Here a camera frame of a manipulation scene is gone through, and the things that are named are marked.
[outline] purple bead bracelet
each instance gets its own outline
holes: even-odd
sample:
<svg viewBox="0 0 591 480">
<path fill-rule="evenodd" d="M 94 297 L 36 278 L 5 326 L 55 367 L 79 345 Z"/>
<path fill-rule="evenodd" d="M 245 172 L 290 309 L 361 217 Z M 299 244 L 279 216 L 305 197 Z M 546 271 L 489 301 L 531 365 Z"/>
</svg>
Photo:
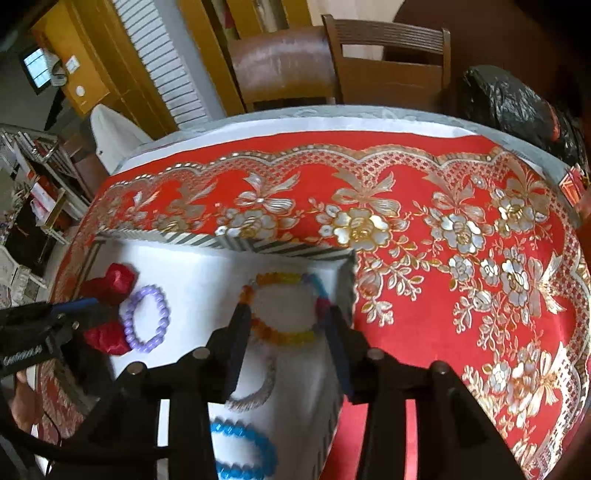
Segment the purple bead bracelet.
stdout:
<svg viewBox="0 0 591 480">
<path fill-rule="evenodd" d="M 158 322 L 158 328 L 156 328 L 156 335 L 150 340 L 143 343 L 141 342 L 134 330 L 134 313 L 144 297 L 152 295 L 156 301 L 158 312 L 160 314 L 160 321 Z M 125 329 L 125 339 L 133 350 L 137 350 L 142 353 L 150 353 L 158 345 L 164 341 L 164 335 L 166 335 L 166 328 L 170 325 L 170 309 L 164 299 L 164 293 L 156 285 L 148 285 L 135 292 L 129 298 L 129 306 L 127 311 L 123 315 L 123 327 Z"/>
</svg>

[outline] black plastic bag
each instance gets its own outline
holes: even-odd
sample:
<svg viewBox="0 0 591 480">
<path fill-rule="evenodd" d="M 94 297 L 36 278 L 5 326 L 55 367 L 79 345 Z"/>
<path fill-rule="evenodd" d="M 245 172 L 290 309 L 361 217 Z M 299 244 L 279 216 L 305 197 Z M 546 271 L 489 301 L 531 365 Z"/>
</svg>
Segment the black plastic bag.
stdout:
<svg viewBox="0 0 591 480">
<path fill-rule="evenodd" d="M 579 163 L 588 171 L 577 121 L 499 67 L 478 65 L 464 72 L 458 90 L 458 113 L 526 140 L 568 165 Z"/>
</svg>

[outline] red tablecloth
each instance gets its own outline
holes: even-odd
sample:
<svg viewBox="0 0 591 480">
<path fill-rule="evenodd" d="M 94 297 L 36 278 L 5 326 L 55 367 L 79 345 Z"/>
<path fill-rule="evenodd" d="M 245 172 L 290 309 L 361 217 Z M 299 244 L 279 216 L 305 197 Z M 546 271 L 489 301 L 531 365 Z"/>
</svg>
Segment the red tablecloth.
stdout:
<svg viewBox="0 0 591 480">
<path fill-rule="evenodd" d="M 61 265 L 54 301 L 70 298 L 95 234 L 113 228 L 356 248 L 355 327 L 402 362 L 450 363 L 528 476 L 551 469 L 580 418 L 587 266 L 557 196 L 483 137 L 281 134 L 111 177 Z M 82 416 L 53 364 L 39 373 L 45 410 L 71 434 Z M 345 404 L 324 480 L 354 478 L 364 421 L 363 407 Z M 54 439 L 45 424 L 40 435 Z M 416 462 L 412 448 L 408 457 Z"/>
</svg>

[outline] light switch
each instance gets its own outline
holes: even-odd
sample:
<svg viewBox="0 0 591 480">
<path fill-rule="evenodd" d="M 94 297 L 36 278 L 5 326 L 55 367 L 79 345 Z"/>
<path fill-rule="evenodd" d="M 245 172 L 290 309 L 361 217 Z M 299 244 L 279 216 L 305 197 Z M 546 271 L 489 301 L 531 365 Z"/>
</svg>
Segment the light switch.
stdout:
<svg viewBox="0 0 591 480">
<path fill-rule="evenodd" d="M 70 60 L 68 60 L 66 62 L 66 70 L 68 71 L 68 73 L 71 75 L 72 73 L 74 73 L 76 70 L 78 70 L 78 68 L 80 67 L 80 62 L 78 61 L 78 59 L 76 58 L 76 55 L 72 55 L 70 57 Z"/>
</svg>

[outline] white window blind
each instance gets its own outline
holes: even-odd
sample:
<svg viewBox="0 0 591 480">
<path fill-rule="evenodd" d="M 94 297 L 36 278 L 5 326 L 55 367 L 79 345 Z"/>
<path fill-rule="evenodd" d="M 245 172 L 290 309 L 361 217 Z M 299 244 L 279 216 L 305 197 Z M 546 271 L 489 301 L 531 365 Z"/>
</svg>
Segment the white window blind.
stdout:
<svg viewBox="0 0 591 480">
<path fill-rule="evenodd" d="M 112 0 L 162 100 L 181 130 L 209 120 L 152 0 Z"/>
</svg>

